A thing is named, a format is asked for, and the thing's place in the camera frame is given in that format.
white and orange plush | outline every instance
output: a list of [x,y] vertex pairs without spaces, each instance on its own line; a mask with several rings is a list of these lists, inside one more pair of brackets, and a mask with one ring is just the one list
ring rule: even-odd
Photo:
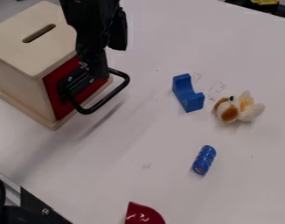
[[249,122],[264,112],[265,105],[254,104],[254,98],[249,91],[245,91],[240,97],[221,98],[215,104],[214,110],[224,123],[232,123],[237,120]]

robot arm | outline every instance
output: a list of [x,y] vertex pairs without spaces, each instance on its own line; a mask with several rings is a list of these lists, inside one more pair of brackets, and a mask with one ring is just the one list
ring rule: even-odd
[[60,0],[66,21],[77,32],[80,67],[94,78],[107,79],[105,47],[127,48],[127,19],[120,0]]

wooden box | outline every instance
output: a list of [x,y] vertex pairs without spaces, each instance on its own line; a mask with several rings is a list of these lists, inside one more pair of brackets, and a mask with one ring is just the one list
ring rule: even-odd
[[[41,2],[0,24],[0,97],[50,129],[75,113],[60,100],[58,82],[78,68],[76,32],[62,9]],[[94,83],[77,95],[86,103],[112,82]]]

red object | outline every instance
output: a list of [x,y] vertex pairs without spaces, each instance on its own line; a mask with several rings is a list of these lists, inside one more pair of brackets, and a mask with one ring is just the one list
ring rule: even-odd
[[[73,70],[75,70],[78,66],[79,60],[78,57],[75,56],[72,59],[68,60],[64,65],[56,68],[53,72],[49,73],[43,79],[45,89],[48,93],[49,100],[52,104],[53,112],[57,120],[61,120],[74,109],[73,105],[70,102],[68,102],[67,104],[63,104],[60,100],[57,90],[57,83],[65,76],[70,74]],[[107,80],[97,80],[90,87],[86,88],[84,91],[78,94],[75,97],[76,101],[78,103],[82,103],[94,92],[96,92],[100,87],[102,87],[106,82]]]
[[129,202],[125,224],[165,224],[161,214],[151,207]]

black cable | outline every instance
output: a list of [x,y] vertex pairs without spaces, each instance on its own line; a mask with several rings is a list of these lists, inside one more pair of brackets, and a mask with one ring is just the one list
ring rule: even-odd
[[0,179],[0,224],[3,215],[3,209],[5,207],[5,199],[6,199],[5,186],[3,181]]

